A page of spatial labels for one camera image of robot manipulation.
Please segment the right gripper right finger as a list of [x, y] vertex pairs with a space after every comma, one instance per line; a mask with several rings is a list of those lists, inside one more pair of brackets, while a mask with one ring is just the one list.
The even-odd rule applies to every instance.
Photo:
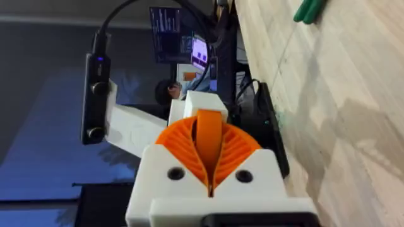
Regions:
[[215, 198], [286, 198], [274, 152], [263, 149], [249, 134], [223, 126], [222, 150], [215, 170]]

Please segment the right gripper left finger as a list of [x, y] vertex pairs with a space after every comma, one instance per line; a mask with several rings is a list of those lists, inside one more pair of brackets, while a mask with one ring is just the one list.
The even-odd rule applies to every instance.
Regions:
[[196, 120], [178, 120], [145, 148], [126, 210], [128, 226], [200, 226], [209, 178], [195, 146]]

